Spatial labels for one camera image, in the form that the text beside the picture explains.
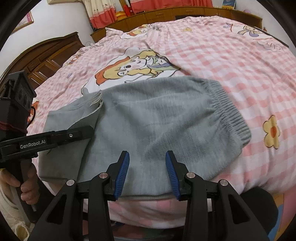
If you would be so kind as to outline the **person's left hand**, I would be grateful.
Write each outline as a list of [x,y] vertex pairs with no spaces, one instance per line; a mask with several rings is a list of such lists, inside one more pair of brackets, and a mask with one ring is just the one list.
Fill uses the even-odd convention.
[[20,187],[22,201],[30,205],[38,202],[40,193],[37,170],[34,164],[30,165],[27,176],[27,180],[21,184],[10,172],[5,169],[1,170],[1,188],[9,201],[13,201],[11,187]]

